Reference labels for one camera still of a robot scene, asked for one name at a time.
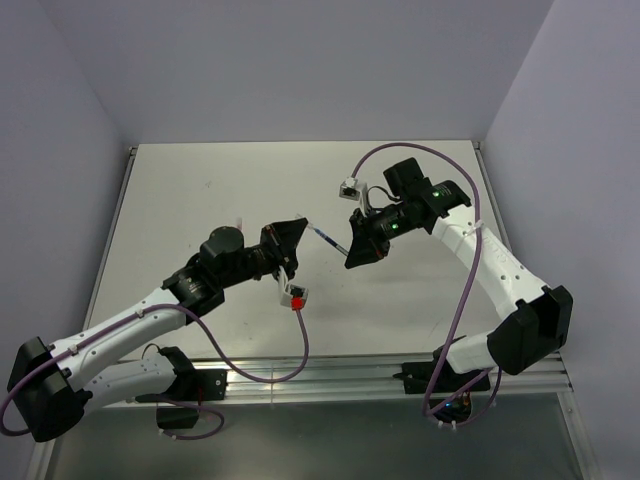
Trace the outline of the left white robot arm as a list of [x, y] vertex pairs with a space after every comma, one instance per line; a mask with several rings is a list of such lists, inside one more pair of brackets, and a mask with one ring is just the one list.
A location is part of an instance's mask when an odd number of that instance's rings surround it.
[[125, 400], [213, 414], [214, 409], [191, 402], [198, 372], [179, 348], [161, 348], [136, 361], [123, 358], [161, 335], [192, 323], [202, 326], [203, 316], [223, 304], [226, 289], [249, 280], [273, 277], [280, 303], [301, 312], [308, 291], [290, 281], [307, 225], [306, 218], [268, 224], [255, 246], [245, 245], [239, 228], [219, 227], [184, 267], [134, 306], [50, 344], [39, 337], [25, 342], [17, 352], [1, 408], [15, 406], [26, 427], [19, 431], [3, 426], [2, 435], [28, 434], [47, 442], [86, 414]]

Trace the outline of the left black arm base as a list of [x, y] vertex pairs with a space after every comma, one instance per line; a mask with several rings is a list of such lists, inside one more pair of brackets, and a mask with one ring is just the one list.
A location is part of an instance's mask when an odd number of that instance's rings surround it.
[[[208, 401], [224, 398], [226, 374], [215, 370], [210, 376], [195, 369], [173, 369], [171, 373], [174, 379], [165, 390], [134, 397], [136, 403], [156, 405], [155, 422], [159, 434], [174, 441], [204, 440], [219, 434], [225, 427], [226, 418]], [[200, 420], [211, 419], [217, 421], [211, 430], [193, 432]]]

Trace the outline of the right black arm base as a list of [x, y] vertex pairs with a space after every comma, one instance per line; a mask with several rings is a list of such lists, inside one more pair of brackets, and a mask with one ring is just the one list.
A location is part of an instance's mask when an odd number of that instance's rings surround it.
[[[436, 363], [436, 360], [402, 363], [401, 370], [395, 373], [393, 378], [403, 382], [404, 392], [407, 395], [424, 394], [435, 371]], [[434, 392], [436, 394], [450, 395], [480, 374], [480, 370], [457, 374], [448, 364], [445, 364], [436, 380]], [[444, 423], [452, 423], [453, 421], [459, 423], [468, 420], [472, 413], [471, 394], [473, 392], [489, 391], [490, 387], [489, 378], [487, 376], [483, 377], [459, 397], [447, 402], [435, 414], [435, 418]]]

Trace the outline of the blue pen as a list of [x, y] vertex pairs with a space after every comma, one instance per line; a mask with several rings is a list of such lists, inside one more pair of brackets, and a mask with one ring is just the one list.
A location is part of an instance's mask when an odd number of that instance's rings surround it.
[[348, 255], [348, 250], [346, 248], [344, 248], [342, 245], [340, 245], [336, 240], [334, 240], [331, 236], [329, 236], [328, 234], [326, 234], [323, 230], [321, 230], [320, 228], [316, 227], [315, 225], [309, 223], [307, 225], [307, 228], [311, 231], [313, 231], [316, 235], [318, 235], [323, 241], [325, 241], [327, 244], [329, 244], [332, 248], [334, 248], [335, 250], [337, 250], [339, 253], [341, 253], [344, 256]]

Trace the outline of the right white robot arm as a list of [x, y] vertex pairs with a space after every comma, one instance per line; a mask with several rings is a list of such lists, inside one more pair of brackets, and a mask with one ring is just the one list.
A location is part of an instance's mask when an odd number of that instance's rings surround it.
[[453, 181], [432, 183], [413, 158], [384, 172], [394, 203], [374, 210], [368, 187], [353, 177], [339, 194], [358, 202], [349, 219], [348, 269], [384, 259], [392, 239], [423, 229], [441, 241], [472, 273], [492, 301], [500, 324], [492, 331], [456, 340], [433, 365], [435, 383], [452, 390], [468, 372], [498, 367], [516, 375], [565, 345], [573, 298], [549, 287], [515, 258], [476, 216], [471, 199]]

